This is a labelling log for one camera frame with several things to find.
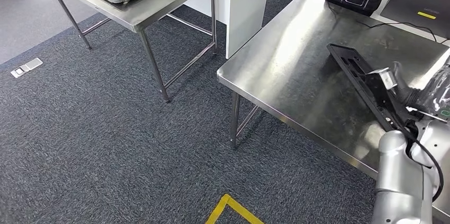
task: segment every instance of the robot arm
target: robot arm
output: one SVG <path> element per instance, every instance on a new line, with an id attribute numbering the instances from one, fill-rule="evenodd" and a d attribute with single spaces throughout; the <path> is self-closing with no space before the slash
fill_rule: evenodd
<path id="1" fill-rule="evenodd" d="M 417 125 L 420 142 L 440 163 L 450 148 L 450 126 L 437 120 Z M 380 140 L 373 224 L 432 223 L 432 198 L 439 186 L 439 177 L 431 160 L 419 147 L 412 152 L 414 160 L 408 157 L 407 148 L 408 140 L 397 130 L 387 132 Z"/>
<path id="2" fill-rule="evenodd" d="M 440 162 L 450 150 L 450 62 L 422 91 L 409 88 L 400 74 L 395 64 L 394 73 L 387 68 L 366 75 L 377 104 L 396 117 L 396 130 L 379 142 L 372 223 L 431 224 L 432 202 L 443 186 Z"/>

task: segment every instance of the floor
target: floor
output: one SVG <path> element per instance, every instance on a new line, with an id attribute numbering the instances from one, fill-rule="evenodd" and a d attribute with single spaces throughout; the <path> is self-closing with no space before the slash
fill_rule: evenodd
<path id="1" fill-rule="evenodd" d="M 77 21 L 96 14 L 78 0 L 64 1 Z M 56 0 L 0 0 L 0 14 L 0 63 L 72 26 Z"/>
<path id="2" fill-rule="evenodd" d="M 264 22 L 290 1 L 267 0 Z M 45 17 L 63 18 L 50 7 Z M 210 25 L 185 6 L 175 14 Z M 43 28 L 23 23 L 15 36 L 34 41 Z M 231 92 L 215 78 L 223 24 L 219 53 L 169 88 L 170 104 L 135 34 L 109 22 L 88 35 L 89 51 L 72 28 L 45 29 L 47 40 L 0 64 L 0 223 L 203 223 L 225 193 L 264 223 L 370 223 L 375 181 L 269 114 L 230 149 Z M 146 31 L 164 80 L 210 41 L 170 18 Z M 34 57 L 44 64 L 13 80 Z M 226 208 L 217 223 L 246 222 Z"/>

